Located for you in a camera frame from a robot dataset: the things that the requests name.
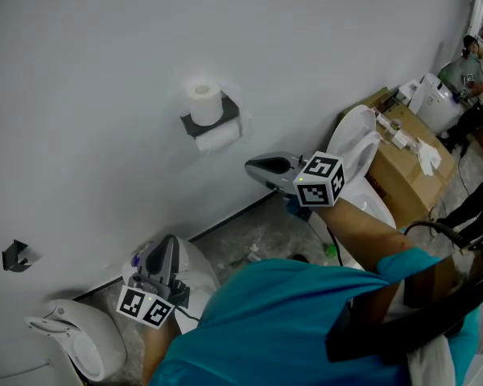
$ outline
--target teal t-shirt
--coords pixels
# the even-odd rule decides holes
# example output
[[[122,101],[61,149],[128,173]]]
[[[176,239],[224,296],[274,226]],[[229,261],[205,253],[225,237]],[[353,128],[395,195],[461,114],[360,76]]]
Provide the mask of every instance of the teal t-shirt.
[[[151,386],[409,384],[378,356],[331,363],[324,340],[347,300],[439,259],[419,248],[382,259],[378,274],[273,259],[249,265],[210,299],[199,326],[177,337]],[[449,339],[456,385],[477,351],[478,315]]]

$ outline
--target toilet paper holder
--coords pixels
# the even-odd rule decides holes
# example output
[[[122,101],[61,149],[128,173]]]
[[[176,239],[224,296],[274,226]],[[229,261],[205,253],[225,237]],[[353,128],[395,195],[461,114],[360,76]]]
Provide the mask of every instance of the toilet paper holder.
[[[222,117],[212,125],[197,125],[192,120],[192,115],[190,113],[186,116],[182,116],[180,119],[183,121],[186,132],[193,138],[198,138],[202,134],[215,129],[219,125],[223,125],[227,121],[231,121],[240,115],[240,108],[224,92],[222,92],[222,109],[224,110]]]

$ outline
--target white wall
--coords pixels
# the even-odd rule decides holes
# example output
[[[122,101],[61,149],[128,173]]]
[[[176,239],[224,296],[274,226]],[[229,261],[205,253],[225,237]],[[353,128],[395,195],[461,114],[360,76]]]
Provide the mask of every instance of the white wall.
[[[0,0],[0,375],[39,364],[23,316],[169,226],[193,236],[266,194],[243,163],[312,150],[336,113],[449,60],[470,0]],[[209,72],[253,114],[200,157],[168,105]]]

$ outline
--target brown cardboard box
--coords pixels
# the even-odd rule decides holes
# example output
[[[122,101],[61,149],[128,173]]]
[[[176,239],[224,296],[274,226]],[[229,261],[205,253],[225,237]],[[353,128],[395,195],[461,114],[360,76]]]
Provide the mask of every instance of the brown cardboard box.
[[[383,88],[347,108],[343,114],[357,105],[372,108],[381,103],[388,94],[389,90]],[[456,163],[429,128],[405,105],[396,105],[385,116],[389,119],[398,118],[405,132],[414,139],[421,138],[435,147],[442,158],[438,169],[433,170],[434,175],[426,176],[420,168],[419,159],[411,151],[399,150],[392,143],[380,144],[366,178],[390,209],[397,228],[402,228],[413,220],[426,216],[435,206],[456,170]],[[380,125],[378,131],[384,134]]]

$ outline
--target person's right arm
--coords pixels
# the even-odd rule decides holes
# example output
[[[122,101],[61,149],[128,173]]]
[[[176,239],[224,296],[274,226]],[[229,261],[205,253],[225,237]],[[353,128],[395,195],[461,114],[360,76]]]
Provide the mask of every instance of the person's right arm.
[[[322,207],[316,213],[354,260],[369,272],[377,272],[383,257],[415,247],[401,232],[346,200],[339,199],[334,207]]]

